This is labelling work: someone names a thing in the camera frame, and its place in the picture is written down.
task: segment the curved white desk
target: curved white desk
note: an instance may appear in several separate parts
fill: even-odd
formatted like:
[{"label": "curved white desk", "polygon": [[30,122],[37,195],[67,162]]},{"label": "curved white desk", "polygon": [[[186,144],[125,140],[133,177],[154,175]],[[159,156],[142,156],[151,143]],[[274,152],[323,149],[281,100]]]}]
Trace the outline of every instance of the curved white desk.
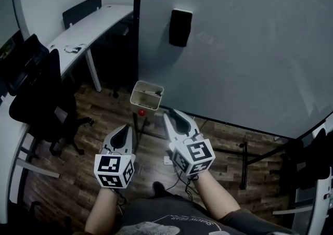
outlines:
[{"label": "curved white desk", "polygon": [[[64,31],[50,43],[49,49],[52,45],[55,45],[50,50],[56,48],[59,51],[61,75],[65,75],[81,55],[86,53],[95,87],[100,91],[89,47],[108,29],[128,16],[132,11],[132,6],[104,6]],[[66,45],[77,46],[79,44],[86,44],[86,49],[81,49],[77,54],[64,51]],[[0,224],[5,224],[8,221],[8,200],[12,173],[19,149],[29,129],[27,124],[15,121],[9,116],[9,107],[13,100],[14,97],[7,94],[0,105]]]}]

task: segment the desk leg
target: desk leg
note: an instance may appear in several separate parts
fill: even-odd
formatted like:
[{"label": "desk leg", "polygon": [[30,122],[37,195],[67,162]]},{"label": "desk leg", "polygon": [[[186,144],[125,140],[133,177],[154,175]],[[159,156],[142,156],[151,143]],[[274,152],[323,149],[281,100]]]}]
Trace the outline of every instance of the desk leg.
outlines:
[{"label": "desk leg", "polygon": [[52,171],[47,171],[46,169],[42,169],[40,167],[34,166],[34,165],[32,165],[32,164],[30,164],[30,163],[28,163],[28,162],[26,162],[26,161],[24,161],[20,158],[17,158],[16,165],[21,166],[23,168],[26,168],[30,171],[34,171],[34,172],[46,175],[46,176],[50,176],[50,177],[54,177],[54,178],[59,178],[60,177],[59,173],[55,173],[55,172],[52,172]]},{"label": "desk leg", "polygon": [[88,63],[90,74],[93,78],[93,82],[94,82],[96,91],[100,92],[102,90],[102,88],[101,88],[100,83],[99,83],[99,79],[98,79],[96,69],[95,69],[95,65],[94,65],[94,61],[93,61],[92,52],[90,51],[90,49],[85,54],[85,58],[86,58],[87,63]]}]

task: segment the wooden floor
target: wooden floor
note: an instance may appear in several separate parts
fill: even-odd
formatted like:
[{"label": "wooden floor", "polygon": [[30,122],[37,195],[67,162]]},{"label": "wooden floor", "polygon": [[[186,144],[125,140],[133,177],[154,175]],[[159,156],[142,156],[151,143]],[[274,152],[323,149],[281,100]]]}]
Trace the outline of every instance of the wooden floor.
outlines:
[{"label": "wooden floor", "polygon": [[[60,143],[61,156],[52,156],[48,151],[50,143],[41,142],[36,153],[41,157],[32,163],[58,172],[59,179],[29,172],[25,184],[23,201],[30,206],[33,201],[40,201],[36,209],[39,220],[56,222],[63,225],[65,216],[72,218],[74,231],[83,230],[85,221],[92,209],[100,186],[94,177],[94,156],[102,147],[105,136],[123,124],[133,124],[130,109],[130,95],[119,93],[114,99],[112,91],[104,88],[100,93],[88,84],[83,84],[75,94],[79,117],[91,117],[95,124],[85,124],[75,136],[77,145],[85,150],[85,155],[78,155],[71,145]],[[204,120],[195,118],[200,127]],[[164,134],[161,122],[151,124],[148,129]],[[249,151],[263,154],[280,144],[282,139],[274,138],[248,130],[223,124],[206,122],[202,128],[205,138],[209,138],[213,147],[240,150],[239,144],[247,141]],[[152,196],[151,185],[158,180],[166,188],[172,186],[177,176],[172,167],[163,165],[163,156],[168,149],[166,140],[142,136],[136,160],[135,175],[129,187],[123,191],[128,204],[136,198]],[[278,178],[270,175],[271,169],[279,169],[279,154],[249,166],[247,190],[240,190],[242,159],[240,156],[216,152],[216,159],[211,166],[211,173],[226,188],[243,208],[268,221],[280,224],[281,218],[272,216],[273,210],[285,210],[289,197],[275,198],[278,190]],[[187,197],[185,185],[179,182],[170,191]],[[194,201],[200,204],[200,198],[193,193]]]}]

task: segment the metal stand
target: metal stand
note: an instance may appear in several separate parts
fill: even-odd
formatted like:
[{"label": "metal stand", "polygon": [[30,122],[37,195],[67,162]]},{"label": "metal stand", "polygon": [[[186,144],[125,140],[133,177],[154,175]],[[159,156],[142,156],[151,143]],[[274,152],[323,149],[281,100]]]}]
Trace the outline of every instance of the metal stand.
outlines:
[{"label": "metal stand", "polygon": [[[212,119],[208,119],[208,118],[205,118],[205,117],[202,117],[202,116],[197,116],[197,115],[194,115],[195,117],[199,117],[201,119],[204,119],[204,120],[209,120],[209,121],[214,121],[214,122],[218,122],[218,123],[222,123],[222,124],[226,124],[224,122],[220,122],[220,121],[216,121],[216,120],[212,120]],[[304,138],[305,136],[309,135],[311,132],[313,132],[315,129],[317,129],[319,126],[321,126],[324,122],[325,122],[325,119],[323,119],[321,122],[319,122],[316,126],[314,126],[311,130],[307,131],[306,133],[304,133],[303,135],[301,135],[300,137],[298,137],[297,139],[290,139],[288,142],[286,142],[285,144],[275,148],[274,150],[266,153],[266,154],[263,154],[263,155],[259,155],[259,154],[251,154],[248,152],[248,143],[245,141],[244,143],[241,143],[239,145],[239,147],[243,148],[243,151],[232,151],[232,150],[226,150],[226,149],[220,149],[220,148],[215,148],[213,147],[213,150],[215,152],[221,152],[221,153],[228,153],[228,154],[235,154],[235,155],[241,155],[243,157],[243,168],[242,168],[242,177],[241,177],[241,184],[240,184],[240,189],[241,190],[245,190],[246,189],[246,185],[247,185],[247,174],[248,174],[248,165],[251,165],[253,163],[256,163],[258,161],[261,161],[265,158],[268,158],[269,156],[272,156],[273,154],[276,154],[278,152],[281,152],[283,150],[285,150],[287,147],[290,147],[294,144],[294,142]],[[142,124],[142,127],[141,129],[138,129],[138,123],[137,123],[137,114],[136,113],[133,113],[133,122],[134,122],[134,130],[135,130],[135,136],[136,136],[136,140],[137,140],[137,143],[135,145],[135,148],[134,148],[134,154],[136,153],[137,151],[137,148],[138,148],[138,145],[139,145],[139,142],[141,140],[141,136],[142,134],[145,134],[145,135],[149,135],[149,136],[152,136],[152,137],[155,137],[155,138],[159,138],[159,139],[163,139],[163,140],[168,140],[166,137],[164,136],[161,136],[161,135],[158,135],[158,134],[154,134],[154,133],[151,133],[151,132],[147,132],[145,131],[145,126],[147,125],[147,118],[145,118],[143,124]]]}]

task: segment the shoe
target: shoe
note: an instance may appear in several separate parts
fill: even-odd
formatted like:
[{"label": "shoe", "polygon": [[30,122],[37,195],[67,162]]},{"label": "shoe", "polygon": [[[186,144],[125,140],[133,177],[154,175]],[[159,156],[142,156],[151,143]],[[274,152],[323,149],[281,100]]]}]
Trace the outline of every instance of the shoe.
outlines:
[{"label": "shoe", "polygon": [[158,195],[162,192],[165,191],[165,187],[163,186],[162,183],[160,183],[159,181],[155,181],[153,184],[152,184],[152,189],[154,191],[154,195]]}]

